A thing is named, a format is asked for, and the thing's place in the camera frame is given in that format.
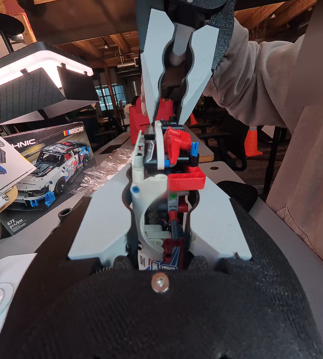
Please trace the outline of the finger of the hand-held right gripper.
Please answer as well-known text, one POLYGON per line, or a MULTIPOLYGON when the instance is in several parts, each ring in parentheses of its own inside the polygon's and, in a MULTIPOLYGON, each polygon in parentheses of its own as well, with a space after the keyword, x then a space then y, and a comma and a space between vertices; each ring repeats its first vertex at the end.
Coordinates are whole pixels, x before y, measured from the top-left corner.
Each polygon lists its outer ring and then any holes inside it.
POLYGON ((147 25, 144 50, 141 52, 142 98, 150 124, 156 120, 165 74, 164 55, 174 37, 174 24, 168 15, 152 8, 147 25))
POLYGON ((186 50, 191 50, 191 68, 186 74, 186 92, 177 111, 178 124, 185 124, 212 75, 212 64, 218 40, 218 28, 204 25, 194 28, 176 24, 176 35, 171 63, 181 60, 186 50))

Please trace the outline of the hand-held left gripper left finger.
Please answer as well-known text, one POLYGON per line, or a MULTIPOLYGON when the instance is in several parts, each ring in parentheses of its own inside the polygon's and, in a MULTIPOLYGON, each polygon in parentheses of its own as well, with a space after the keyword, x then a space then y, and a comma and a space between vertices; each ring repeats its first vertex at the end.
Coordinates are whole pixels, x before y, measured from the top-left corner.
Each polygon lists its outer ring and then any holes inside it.
POLYGON ((127 164, 94 192, 69 250, 69 259, 114 261, 119 255, 135 254, 130 170, 131 164, 127 164))

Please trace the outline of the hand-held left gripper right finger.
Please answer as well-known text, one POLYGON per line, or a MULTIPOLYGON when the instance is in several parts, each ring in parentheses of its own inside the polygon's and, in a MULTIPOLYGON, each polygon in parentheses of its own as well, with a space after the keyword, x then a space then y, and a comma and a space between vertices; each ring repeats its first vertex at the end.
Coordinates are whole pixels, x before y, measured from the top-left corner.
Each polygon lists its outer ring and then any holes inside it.
POLYGON ((250 260, 252 254, 229 196, 207 179, 199 190, 199 202, 190 214, 191 253, 208 260, 250 260))

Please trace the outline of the toy brick race car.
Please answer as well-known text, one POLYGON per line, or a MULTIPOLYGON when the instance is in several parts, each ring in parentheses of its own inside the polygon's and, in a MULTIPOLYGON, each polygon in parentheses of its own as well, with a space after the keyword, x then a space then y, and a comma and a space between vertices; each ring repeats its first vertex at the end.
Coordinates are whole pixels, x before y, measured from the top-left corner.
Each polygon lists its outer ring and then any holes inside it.
POLYGON ((139 270, 182 270, 186 197, 204 189, 199 142, 171 117, 138 133, 131 161, 131 198, 139 270))

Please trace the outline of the person's right forearm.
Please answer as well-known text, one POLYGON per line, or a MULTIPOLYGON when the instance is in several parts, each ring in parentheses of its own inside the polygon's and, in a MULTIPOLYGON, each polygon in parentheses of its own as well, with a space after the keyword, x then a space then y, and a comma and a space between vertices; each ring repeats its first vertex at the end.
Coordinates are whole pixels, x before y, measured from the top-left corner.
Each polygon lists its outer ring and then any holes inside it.
POLYGON ((313 132, 315 115, 303 105, 285 105, 305 35, 294 43, 249 41, 234 18, 229 47, 208 81, 204 96, 249 126, 274 125, 293 134, 313 132))

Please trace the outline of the black mesh pad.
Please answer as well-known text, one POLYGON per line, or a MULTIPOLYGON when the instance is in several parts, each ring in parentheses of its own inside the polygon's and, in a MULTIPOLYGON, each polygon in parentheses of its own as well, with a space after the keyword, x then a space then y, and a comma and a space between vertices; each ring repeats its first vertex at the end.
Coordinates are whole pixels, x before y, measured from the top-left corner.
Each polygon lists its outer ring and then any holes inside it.
POLYGON ((236 181, 221 181, 217 186, 231 199, 236 200, 246 212, 250 212, 258 199, 258 191, 251 185, 236 181))

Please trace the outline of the clear plastic bag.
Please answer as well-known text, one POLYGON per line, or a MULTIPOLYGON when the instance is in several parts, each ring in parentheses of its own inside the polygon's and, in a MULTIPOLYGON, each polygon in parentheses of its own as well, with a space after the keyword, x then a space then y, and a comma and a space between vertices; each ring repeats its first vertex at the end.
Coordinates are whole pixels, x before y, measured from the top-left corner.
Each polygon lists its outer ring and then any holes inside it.
POLYGON ((92 196, 101 186, 131 162, 133 150, 119 148, 100 163, 84 170, 75 183, 69 186, 69 193, 92 196))

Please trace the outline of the toy car box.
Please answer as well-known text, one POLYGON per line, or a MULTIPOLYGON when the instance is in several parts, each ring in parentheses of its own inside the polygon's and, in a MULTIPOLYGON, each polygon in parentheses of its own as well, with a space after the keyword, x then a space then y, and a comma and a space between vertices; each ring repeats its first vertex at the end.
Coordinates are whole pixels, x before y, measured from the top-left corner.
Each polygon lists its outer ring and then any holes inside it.
POLYGON ((0 213, 0 239, 15 235, 69 199, 69 187, 95 164, 83 122, 4 137, 35 170, 16 184, 15 201, 0 213))

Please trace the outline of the person's beige hoodie torso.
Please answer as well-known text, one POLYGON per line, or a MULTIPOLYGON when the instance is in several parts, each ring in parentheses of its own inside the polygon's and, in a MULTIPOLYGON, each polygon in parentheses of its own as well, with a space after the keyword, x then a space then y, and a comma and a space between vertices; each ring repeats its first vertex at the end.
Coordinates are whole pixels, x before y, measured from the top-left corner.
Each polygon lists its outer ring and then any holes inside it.
POLYGON ((317 1, 291 72, 285 107, 302 110, 279 170, 277 215, 323 261, 323 1, 317 1))

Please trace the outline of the studio light panel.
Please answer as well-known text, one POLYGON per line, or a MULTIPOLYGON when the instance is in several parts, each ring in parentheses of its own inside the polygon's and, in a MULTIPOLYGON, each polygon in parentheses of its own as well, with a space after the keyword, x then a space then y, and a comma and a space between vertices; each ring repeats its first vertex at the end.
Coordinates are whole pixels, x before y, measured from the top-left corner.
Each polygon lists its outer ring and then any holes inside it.
POLYGON ((0 124, 43 120, 99 101, 93 70, 80 58, 36 42, 0 58, 0 124))

